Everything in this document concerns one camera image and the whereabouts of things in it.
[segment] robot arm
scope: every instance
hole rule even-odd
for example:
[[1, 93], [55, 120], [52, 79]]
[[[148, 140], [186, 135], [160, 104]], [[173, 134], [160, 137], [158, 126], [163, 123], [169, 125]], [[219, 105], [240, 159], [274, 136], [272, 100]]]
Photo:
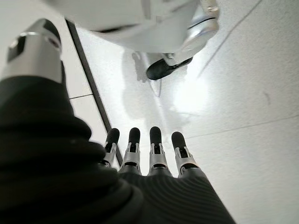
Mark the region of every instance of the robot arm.
[[188, 64], [218, 31], [216, 0], [43, 0], [100, 38], [136, 51], [161, 53], [148, 77]]

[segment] black fingertip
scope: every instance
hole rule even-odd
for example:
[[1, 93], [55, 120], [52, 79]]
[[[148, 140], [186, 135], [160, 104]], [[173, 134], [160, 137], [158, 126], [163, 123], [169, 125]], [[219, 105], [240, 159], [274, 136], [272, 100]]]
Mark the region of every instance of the black fingertip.
[[149, 138], [150, 143], [154, 143], [155, 145], [159, 145], [159, 143], [162, 143], [162, 136], [161, 136], [161, 130], [158, 127], [152, 127], [149, 131]]
[[139, 141], [140, 141], [140, 131], [137, 127], [133, 127], [129, 134], [129, 142], [135, 144], [135, 143], [139, 143]]
[[60, 35], [59, 35], [59, 32], [57, 30], [57, 28], [55, 27], [55, 25], [50, 21], [50, 20], [47, 20], [47, 19], [44, 19], [44, 25], [43, 27], [50, 31], [52, 34], [54, 34], [57, 39], [59, 40], [59, 42], [61, 43], [61, 39], [60, 39]]
[[106, 142], [115, 143], [117, 145], [120, 137], [120, 131], [117, 128], [112, 128], [107, 135]]
[[181, 132], [174, 132], [171, 136], [173, 148], [184, 148], [186, 146], [185, 139]]

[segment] robotic finger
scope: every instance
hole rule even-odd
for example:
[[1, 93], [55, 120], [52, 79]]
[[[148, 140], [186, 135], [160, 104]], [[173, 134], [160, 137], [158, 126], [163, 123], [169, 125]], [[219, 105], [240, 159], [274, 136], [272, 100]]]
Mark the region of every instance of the robotic finger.
[[140, 151], [139, 151], [140, 131], [134, 127], [129, 134], [129, 143], [119, 173], [140, 172]]
[[205, 177], [204, 172], [201, 171], [198, 164], [189, 152], [185, 139], [180, 132], [174, 132], [171, 136], [172, 145], [176, 155], [176, 163], [178, 168], [178, 177]]
[[172, 176], [168, 169], [165, 152], [162, 146], [161, 130], [158, 127], [152, 127], [149, 132], [150, 153], [149, 153], [149, 174]]
[[106, 155], [101, 162], [101, 164], [105, 167], [111, 167], [113, 163], [119, 137], [120, 131], [117, 128], [112, 128], [107, 135], [106, 142], [104, 144]]

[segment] silver metal component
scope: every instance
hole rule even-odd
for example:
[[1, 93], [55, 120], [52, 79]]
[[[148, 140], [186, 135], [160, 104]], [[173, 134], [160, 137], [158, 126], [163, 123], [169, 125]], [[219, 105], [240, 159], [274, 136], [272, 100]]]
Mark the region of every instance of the silver metal component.
[[177, 163], [177, 168], [178, 168], [178, 173], [181, 175], [183, 171], [183, 166], [185, 164], [193, 164], [199, 168], [197, 165], [196, 161], [193, 158], [193, 155], [189, 152], [188, 148], [185, 146], [184, 149], [187, 152], [187, 157], [182, 158], [181, 153], [179, 151], [179, 147], [176, 147], [174, 150], [174, 153], [176, 155], [176, 163]]
[[[108, 144], [108, 142], [106, 141], [104, 144], [104, 148], [106, 147], [107, 144]], [[107, 167], [111, 167], [113, 164], [115, 154], [116, 154], [116, 144], [112, 143], [110, 153], [106, 152], [106, 155], [105, 155], [102, 163], [106, 163]]]
[[207, 41], [217, 33], [218, 17], [219, 7], [216, 0], [201, 0], [181, 47], [173, 53], [162, 54], [167, 64], [173, 66], [182, 63], [201, 51]]
[[188, 37], [184, 41], [179, 51], [172, 53], [172, 58], [168, 54], [162, 54], [167, 64], [173, 66], [193, 57], [202, 50], [207, 41], [218, 31], [219, 26], [216, 19], [209, 19], [188, 29]]
[[136, 143], [136, 151], [130, 152], [131, 149], [131, 142], [129, 142], [127, 150], [125, 152], [125, 156], [123, 158], [123, 162], [121, 165], [121, 168], [125, 166], [127, 162], [133, 162], [136, 164], [136, 168], [140, 171], [140, 150], [139, 150], [139, 144]]
[[163, 150], [162, 143], [159, 143], [159, 148], [160, 148], [160, 154], [155, 154], [155, 144], [152, 143], [150, 145], [150, 153], [149, 153], [149, 172], [153, 169], [154, 165], [156, 164], [162, 164], [166, 166], [168, 169], [166, 157], [165, 157], [165, 152]]
[[0, 80], [36, 76], [62, 83], [61, 43], [54, 33], [44, 27], [45, 23], [45, 19], [38, 20], [13, 41]]

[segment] floor tile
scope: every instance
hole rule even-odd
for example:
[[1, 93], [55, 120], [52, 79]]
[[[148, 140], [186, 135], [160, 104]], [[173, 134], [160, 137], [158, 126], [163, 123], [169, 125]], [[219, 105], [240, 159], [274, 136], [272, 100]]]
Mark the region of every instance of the floor tile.
[[81, 62], [71, 39], [64, 17], [47, 5], [37, 0], [13, 0], [0, 2], [0, 68], [6, 63], [7, 48], [14, 38], [40, 18], [47, 18], [54, 23], [62, 41], [62, 60], [67, 77], [67, 89], [70, 97], [91, 93]]

